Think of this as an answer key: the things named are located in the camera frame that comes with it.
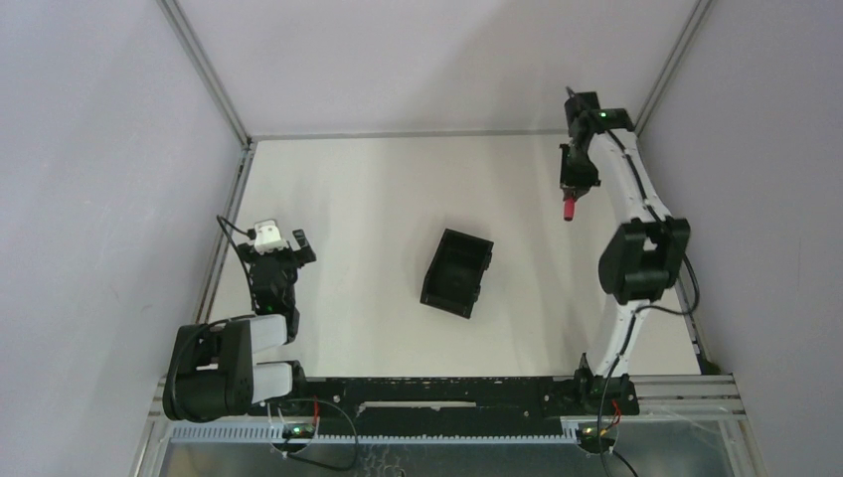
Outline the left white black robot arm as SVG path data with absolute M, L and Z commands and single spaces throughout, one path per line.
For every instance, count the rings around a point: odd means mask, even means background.
M 309 405 L 311 389 L 297 361 L 262 362 L 257 355 L 295 341 L 298 271 L 316 255 L 302 230 L 292 233 L 296 247 L 272 221 L 256 225 L 253 235 L 237 247 L 253 312 L 179 328 L 162 397 L 171 420 L 205 423 L 244 415 L 269 399 L 288 414 Z

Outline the aluminium frame front beam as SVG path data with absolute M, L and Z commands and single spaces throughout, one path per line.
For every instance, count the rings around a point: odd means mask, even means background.
M 729 376 L 655 376 L 629 377 L 634 383 L 640 413 L 644 415 L 681 416 L 701 414 L 740 414 L 743 407 L 733 378 Z M 285 415 L 296 415 L 303 410 L 290 410 L 285 405 L 289 398 L 294 404 L 303 404 L 302 397 L 294 395 L 274 398 L 255 404 L 246 414 L 256 414 L 261 405 L 279 404 Z

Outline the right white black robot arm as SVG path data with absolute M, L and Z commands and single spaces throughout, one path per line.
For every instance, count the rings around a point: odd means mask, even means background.
M 647 315 L 664 308 L 660 301 L 679 277 L 691 228 L 655 191 L 627 111 L 601 107 L 593 91 L 570 90 L 568 96 L 569 140 L 560 147 L 564 219 L 572 221 L 577 201 L 603 188 L 616 230 L 597 261 L 606 296 L 597 334 L 574 376 L 549 388 L 546 404 L 560 416 L 603 419 L 637 411 L 631 352 Z

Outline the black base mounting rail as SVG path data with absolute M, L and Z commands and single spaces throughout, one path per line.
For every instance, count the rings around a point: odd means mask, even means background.
M 637 416 L 629 376 L 485 378 L 311 378 L 284 402 L 319 409 L 322 428 L 361 437 L 544 437 L 565 418 Z

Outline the green circuit board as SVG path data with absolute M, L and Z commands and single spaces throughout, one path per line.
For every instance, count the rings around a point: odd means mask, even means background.
M 310 424 L 293 424 L 287 426 L 282 432 L 282 440 L 309 440 L 316 434 L 316 427 Z
M 616 439 L 611 435 L 611 429 L 597 427 L 582 427 L 577 430 L 578 447 L 592 455 L 610 452 Z

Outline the black plastic bin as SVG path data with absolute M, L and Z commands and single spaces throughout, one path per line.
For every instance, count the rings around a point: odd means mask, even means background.
M 491 240 L 445 229 L 424 276 L 420 303 L 469 319 L 493 246 Z

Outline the red handled black screwdriver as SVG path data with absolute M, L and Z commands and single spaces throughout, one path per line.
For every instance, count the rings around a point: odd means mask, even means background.
M 579 191 L 577 189 L 567 188 L 563 193 L 563 218 L 565 222 L 571 222 L 575 217 Z

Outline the left green circuit board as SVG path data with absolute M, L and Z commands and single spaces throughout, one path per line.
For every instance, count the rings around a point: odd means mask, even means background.
M 282 432 L 282 440 L 309 440 L 316 434 L 316 427 L 310 424 L 293 424 L 287 426 Z

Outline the right green circuit board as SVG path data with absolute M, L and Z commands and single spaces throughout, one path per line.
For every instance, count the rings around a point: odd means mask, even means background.
M 592 455 L 610 452 L 616 439 L 611 435 L 611 429 L 597 427 L 582 427 L 577 430 L 578 447 Z

